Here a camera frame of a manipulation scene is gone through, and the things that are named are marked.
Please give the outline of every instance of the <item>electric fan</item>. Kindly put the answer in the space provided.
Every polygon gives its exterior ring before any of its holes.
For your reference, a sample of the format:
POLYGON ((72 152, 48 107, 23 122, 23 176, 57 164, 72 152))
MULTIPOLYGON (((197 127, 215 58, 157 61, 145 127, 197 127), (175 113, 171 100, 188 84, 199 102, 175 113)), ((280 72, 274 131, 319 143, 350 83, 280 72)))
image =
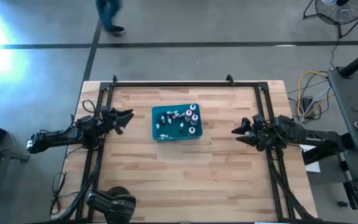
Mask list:
POLYGON ((336 25, 338 29, 338 36, 342 38, 349 34, 356 25, 358 25, 358 0, 311 0, 305 11, 303 18, 318 16, 322 21, 336 25), (306 15, 311 3, 315 1, 316 14, 306 15), (342 35, 341 25, 351 22, 357 22, 342 35))

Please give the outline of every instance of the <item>concrete floor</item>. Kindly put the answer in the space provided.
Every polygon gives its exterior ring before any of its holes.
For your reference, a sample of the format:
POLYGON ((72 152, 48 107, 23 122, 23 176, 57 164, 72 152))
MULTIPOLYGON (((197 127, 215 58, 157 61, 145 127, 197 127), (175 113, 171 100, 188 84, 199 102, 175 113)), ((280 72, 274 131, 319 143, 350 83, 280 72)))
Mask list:
MULTIPOLYGON (((0 45, 13 48, 0 49, 0 127, 12 133, 20 152, 35 131, 67 127, 84 74, 90 80, 111 80, 113 75, 120 80, 222 80, 231 74, 236 80, 284 80, 287 90, 294 90, 304 71, 330 68, 337 36, 334 26, 318 18, 301 20, 307 3, 125 0, 117 22, 127 34, 117 38, 102 31, 99 43, 296 41, 314 46, 105 48, 97 49, 86 74, 98 21, 94 1, 0 0, 0 45), (318 44, 321 41, 332 42, 318 44)), ((358 26, 342 41, 347 45, 335 51, 337 66, 358 56, 358 26)), ((314 86, 306 94, 316 96, 327 85, 314 86)), ((305 127, 345 133, 339 114, 332 98, 329 112, 305 127)), ((27 164, 12 162, 0 192, 0 223, 48 220, 52 178, 62 169, 64 153, 64 147, 50 149, 33 155, 27 164)), ((321 167, 321 174, 310 174, 320 218, 358 223, 358 211, 336 206, 345 195, 335 184, 342 181, 335 160, 328 158, 321 167)))

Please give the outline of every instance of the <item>white cap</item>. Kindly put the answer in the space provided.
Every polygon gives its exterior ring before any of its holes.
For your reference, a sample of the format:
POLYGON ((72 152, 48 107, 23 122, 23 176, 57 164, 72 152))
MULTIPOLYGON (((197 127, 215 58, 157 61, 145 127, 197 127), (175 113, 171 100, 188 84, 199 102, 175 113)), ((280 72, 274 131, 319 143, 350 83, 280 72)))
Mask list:
POLYGON ((194 134, 196 132, 196 129, 194 127, 189 128, 189 133, 194 134))

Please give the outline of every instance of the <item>wooden table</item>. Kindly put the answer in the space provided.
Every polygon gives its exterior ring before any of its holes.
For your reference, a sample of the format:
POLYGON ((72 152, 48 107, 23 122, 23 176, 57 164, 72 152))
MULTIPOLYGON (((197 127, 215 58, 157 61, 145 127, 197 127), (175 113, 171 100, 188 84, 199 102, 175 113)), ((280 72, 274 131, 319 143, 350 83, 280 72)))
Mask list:
MULTIPOLYGON (((96 104, 99 84, 84 82, 76 119, 88 114, 82 108, 83 100, 96 104)), ((268 81, 268 85, 275 115, 291 116, 284 82, 268 81)), ((262 99, 267 111, 263 94, 262 99)), ((133 108, 135 116, 123 135, 110 132, 106 138, 99 190, 114 186, 129 189, 137 198, 132 222, 277 221, 266 154, 235 141, 236 135, 231 134, 232 129, 240 126, 241 118, 251 119, 258 113, 253 88, 115 87, 112 106, 133 108), (187 103, 200 105, 202 137, 155 142, 152 107, 187 103)), ((77 147, 68 147, 67 153, 77 147)), ((65 159, 63 172, 67 177, 60 195, 80 189, 85 159, 86 149, 65 159)), ((307 211, 317 217, 299 148, 285 149, 284 160, 290 188, 307 211)), ((59 214, 74 196, 60 199, 59 214)), ((287 217, 282 192, 280 197, 287 217)), ((87 211, 85 204, 83 217, 87 211)), ((104 222, 103 215, 95 212, 94 221, 104 222)))

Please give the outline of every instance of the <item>blue tray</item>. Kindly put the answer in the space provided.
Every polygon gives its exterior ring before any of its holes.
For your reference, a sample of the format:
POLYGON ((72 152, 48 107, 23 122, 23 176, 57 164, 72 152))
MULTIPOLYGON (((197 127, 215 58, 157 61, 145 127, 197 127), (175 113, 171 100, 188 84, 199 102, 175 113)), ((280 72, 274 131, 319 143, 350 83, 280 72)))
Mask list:
POLYGON ((161 115, 167 111, 178 111, 179 113, 186 112, 186 110, 190 109, 191 104, 187 105, 172 105, 172 106, 155 106, 152 108, 152 129, 153 129, 153 138, 158 142, 165 142, 165 141, 181 141, 181 140, 190 140, 190 139, 198 139, 203 135, 203 127, 201 125, 201 113, 200 113, 200 106, 196 103, 195 114, 198 115, 198 122, 196 124, 195 129, 196 133, 190 136, 189 128, 192 127, 190 123, 185 121, 185 118, 175 118, 172 119, 172 123, 168 123, 167 117, 165 116, 165 124, 162 124, 161 115), (156 124, 160 123, 160 128, 157 129, 156 124), (183 130, 179 131, 180 123, 183 122, 183 130), (161 134, 169 135, 172 138, 168 139, 159 139, 161 134))

